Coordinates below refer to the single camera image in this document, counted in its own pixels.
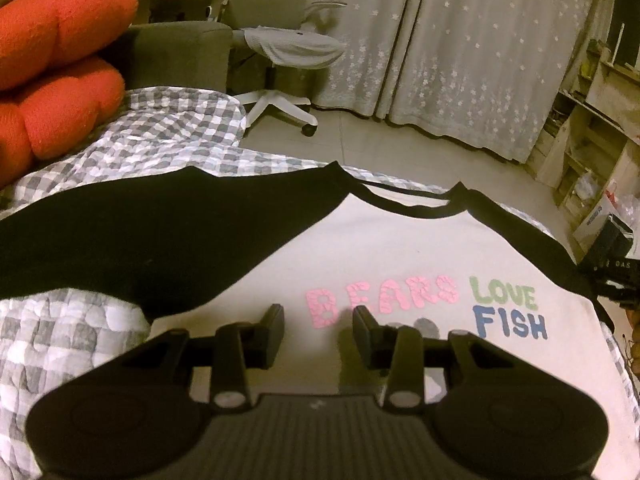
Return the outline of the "upper red puffy cushion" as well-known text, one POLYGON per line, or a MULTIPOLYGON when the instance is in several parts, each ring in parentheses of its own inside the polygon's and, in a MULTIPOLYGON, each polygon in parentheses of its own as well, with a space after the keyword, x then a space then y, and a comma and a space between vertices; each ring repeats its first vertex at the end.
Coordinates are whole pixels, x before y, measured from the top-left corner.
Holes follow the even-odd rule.
POLYGON ((1 8, 1 88, 98 52, 137 10, 137 0, 12 0, 1 8))

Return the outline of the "dark grey sofa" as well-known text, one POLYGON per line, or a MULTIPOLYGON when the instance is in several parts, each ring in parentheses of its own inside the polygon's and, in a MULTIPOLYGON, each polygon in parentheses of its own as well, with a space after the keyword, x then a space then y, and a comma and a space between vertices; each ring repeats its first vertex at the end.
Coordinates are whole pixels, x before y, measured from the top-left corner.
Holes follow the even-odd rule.
POLYGON ((232 30, 216 22, 131 26, 102 52, 129 89, 175 86, 224 92, 232 30))

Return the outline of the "grey star curtain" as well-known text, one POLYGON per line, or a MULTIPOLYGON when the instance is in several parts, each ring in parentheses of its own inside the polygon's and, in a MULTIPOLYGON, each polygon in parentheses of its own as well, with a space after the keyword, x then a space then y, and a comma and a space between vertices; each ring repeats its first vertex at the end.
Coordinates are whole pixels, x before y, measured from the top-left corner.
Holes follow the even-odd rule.
POLYGON ((314 104, 416 126, 525 162, 613 0, 340 0, 320 28, 346 50, 314 104))

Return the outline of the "red puffy cushion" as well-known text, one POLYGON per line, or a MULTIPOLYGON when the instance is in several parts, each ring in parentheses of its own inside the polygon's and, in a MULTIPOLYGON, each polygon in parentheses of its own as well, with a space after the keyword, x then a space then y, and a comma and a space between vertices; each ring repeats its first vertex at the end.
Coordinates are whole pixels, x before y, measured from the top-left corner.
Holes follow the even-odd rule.
POLYGON ((1 185, 68 153, 122 104, 125 81, 97 56, 1 97, 1 185))
POLYGON ((98 52, 137 10, 137 0, 12 0, 1 8, 1 88, 98 52))

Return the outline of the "lower red puffy cushion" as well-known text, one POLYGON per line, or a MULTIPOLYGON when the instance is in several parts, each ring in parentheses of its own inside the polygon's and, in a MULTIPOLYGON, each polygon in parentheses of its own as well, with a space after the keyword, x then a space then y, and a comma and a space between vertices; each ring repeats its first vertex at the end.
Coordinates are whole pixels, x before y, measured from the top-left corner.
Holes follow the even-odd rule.
POLYGON ((122 104, 125 81, 97 56, 1 97, 1 185, 68 153, 122 104))

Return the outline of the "white cardboard box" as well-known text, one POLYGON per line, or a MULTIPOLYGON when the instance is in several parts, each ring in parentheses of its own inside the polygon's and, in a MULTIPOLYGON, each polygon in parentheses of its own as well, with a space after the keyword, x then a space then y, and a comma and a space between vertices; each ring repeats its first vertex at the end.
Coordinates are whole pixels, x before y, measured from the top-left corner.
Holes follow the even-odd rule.
POLYGON ((604 193, 573 233, 574 239, 582 250, 587 250, 596 240, 609 216, 616 220, 622 218, 610 196, 604 193))

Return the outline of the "grey office chair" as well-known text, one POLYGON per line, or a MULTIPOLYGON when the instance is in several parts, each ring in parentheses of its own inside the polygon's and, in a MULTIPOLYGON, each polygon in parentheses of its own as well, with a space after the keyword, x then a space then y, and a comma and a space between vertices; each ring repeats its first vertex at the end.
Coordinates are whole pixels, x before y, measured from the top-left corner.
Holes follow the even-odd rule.
POLYGON ((264 88, 235 97, 250 108, 248 128, 274 107, 299 122, 303 136, 316 134, 318 120, 308 112, 310 99, 278 90, 277 69, 325 70, 335 63, 344 54, 345 45, 328 35, 304 29, 304 24, 311 15, 344 6, 344 2, 335 0, 212 0, 208 18, 232 29, 236 48, 251 50, 269 62, 264 88))

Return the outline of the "wooden shelf unit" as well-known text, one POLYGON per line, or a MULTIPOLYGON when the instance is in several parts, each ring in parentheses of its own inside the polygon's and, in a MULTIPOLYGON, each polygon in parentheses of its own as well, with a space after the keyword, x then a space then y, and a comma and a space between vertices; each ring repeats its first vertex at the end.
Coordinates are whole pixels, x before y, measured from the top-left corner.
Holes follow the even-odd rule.
POLYGON ((617 63, 613 47, 592 40, 570 90, 560 91, 525 164, 552 188, 573 231, 606 193, 617 210, 639 195, 639 72, 617 63))

